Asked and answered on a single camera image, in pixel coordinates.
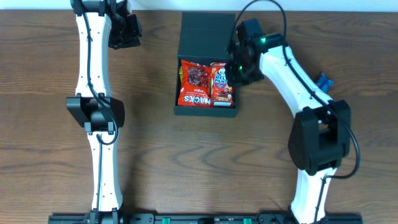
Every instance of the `chip bag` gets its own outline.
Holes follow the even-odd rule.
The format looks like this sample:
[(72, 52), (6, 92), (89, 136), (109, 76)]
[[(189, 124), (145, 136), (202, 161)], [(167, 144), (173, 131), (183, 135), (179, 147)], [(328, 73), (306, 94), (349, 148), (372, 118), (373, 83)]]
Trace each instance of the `chip bag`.
[(228, 86), (225, 77), (225, 63), (211, 64), (211, 105), (233, 107), (234, 88)]
[(181, 61), (182, 82), (179, 106), (209, 108), (211, 68), (197, 63)]

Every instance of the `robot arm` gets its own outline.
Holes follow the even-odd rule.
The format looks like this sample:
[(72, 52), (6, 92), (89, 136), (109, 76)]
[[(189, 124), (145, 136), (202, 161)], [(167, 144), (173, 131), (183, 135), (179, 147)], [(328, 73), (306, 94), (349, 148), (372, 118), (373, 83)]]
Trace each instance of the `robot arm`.
[[(290, 209), (299, 223), (312, 223), (316, 212), (319, 221), (325, 217), (324, 204), (330, 184), (328, 179), (322, 186), (322, 178), (333, 175), (348, 154), (349, 137), (328, 110), (311, 96), (286, 60), (307, 86), (347, 123), (349, 107), (344, 101), (334, 102), (311, 81), (289, 46), (285, 47), (288, 58), (284, 57), (280, 34), (264, 35), (255, 19), (242, 22), (236, 30), (239, 43), (229, 47), (234, 60), (226, 66), (228, 85), (247, 85), (267, 77), (276, 86), (295, 118), (289, 153), (298, 167), (298, 178)], [(319, 130), (319, 123), (327, 124), (328, 128)]]
[[(296, 69), (298, 74), (307, 83), (307, 85), (324, 101), (329, 102), (331, 97), (322, 92), (310, 77), (304, 72), (301, 66), (294, 58), (292, 49), (286, 47), (287, 56), (290, 63)], [(282, 46), (273, 47), (266, 53), (261, 54), (259, 61), (260, 71), (266, 76), (278, 89), (282, 95), (293, 117), (296, 113), (301, 112), (303, 108), (311, 109), (320, 108), (322, 105), (314, 99), (311, 94), (304, 88), (291, 69), (286, 65), (285, 58), (282, 53)], [(298, 169), (297, 188), (294, 200), (291, 205), (292, 213), (299, 223), (311, 223), (317, 211), (315, 208), (318, 203), (319, 192), (321, 191), (322, 182), (320, 179), (326, 175), (333, 175), (336, 168), (327, 168), (318, 171), (315, 175), (309, 175), (307, 171)], [(330, 179), (326, 181), (324, 191), (322, 192), (322, 200), (317, 216), (317, 221), (325, 216), (325, 199), (328, 192)]]
[[(71, 4), (76, 13), (80, 37), (80, 74), (75, 97), (67, 98), (67, 108), (84, 127), (90, 142), (94, 174), (92, 210), (118, 211), (123, 204), (118, 174), (119, 135), (115, 141), (113, 139), (116, 131), (119, 131), (115, 128), (121, 128), (124, 124), (124, 106), (121, 101), (112, 98), (108, 77), (108, 47), (119, 49), (138, 46), (141, 26), (135, 15), (127, 16), (130, 12), (128, 1), (71, 0)], [(102, 101), (105, 108), (93, 101), (93, 95)], [(98, 138), (113, 143), (104, 145)]]

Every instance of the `red packaging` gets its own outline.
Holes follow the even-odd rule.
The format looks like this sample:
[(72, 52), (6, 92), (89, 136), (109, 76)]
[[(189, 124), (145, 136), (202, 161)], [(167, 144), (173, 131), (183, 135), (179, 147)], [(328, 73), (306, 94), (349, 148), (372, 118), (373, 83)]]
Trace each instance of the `red packaging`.
[(209, 108), (211, 68), (197, 63), (181, 61), (182, 82), (179, 106), (195, 106)]
[(225, 63), (213, 62), (211, 64), (211, 105), (233, 107), (234, 88), (227, 84), (224, 66)]

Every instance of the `black box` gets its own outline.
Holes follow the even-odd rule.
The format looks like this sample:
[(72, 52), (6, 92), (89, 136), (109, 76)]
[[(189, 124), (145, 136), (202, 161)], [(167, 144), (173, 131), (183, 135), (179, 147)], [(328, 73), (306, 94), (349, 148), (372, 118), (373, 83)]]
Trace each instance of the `black box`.
[(233, 108), (197, 108), (178, 106), (181, 80), (178, 70), (181, 60), (209, 66), (212, 62), (229, 62), (232, 58), (225, 47), (235, 23), (235, 14), (183, 12), (180, 45), (178, 46), (177, 89), (175, 92), (175, 115), (235, 117), (238, 113), (238, 90), (234, 92)]

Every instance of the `wooden table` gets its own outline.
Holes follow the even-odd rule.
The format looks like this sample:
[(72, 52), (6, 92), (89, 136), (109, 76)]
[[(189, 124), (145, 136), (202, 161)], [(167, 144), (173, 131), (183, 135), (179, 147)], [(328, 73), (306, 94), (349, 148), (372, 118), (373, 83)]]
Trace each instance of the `wooden table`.
[[(120, 184), (128, 211), (255, 213), (285, 210), (297, 170), (292, 114), (267, 80), (241, 90), (234, 119), (174, 116), (181, 12), (137, 12), (142, 46), (109, 50), (114, 96), (124, 102)], [(249, 12), (267, 32), (279, 12)], [(288, 12), (288, 41), (308, 74), (335, 81), (362, 147), (358, 174), (333, 180), (329, 212), (398, 222), (398, 14)], [(72, 11), (0, 11), (0, 223), (46, 223), (91, 209), (91, 152), (65, 107), (79, 69)], [(354, 164), (351, 147), (339, 174)]]

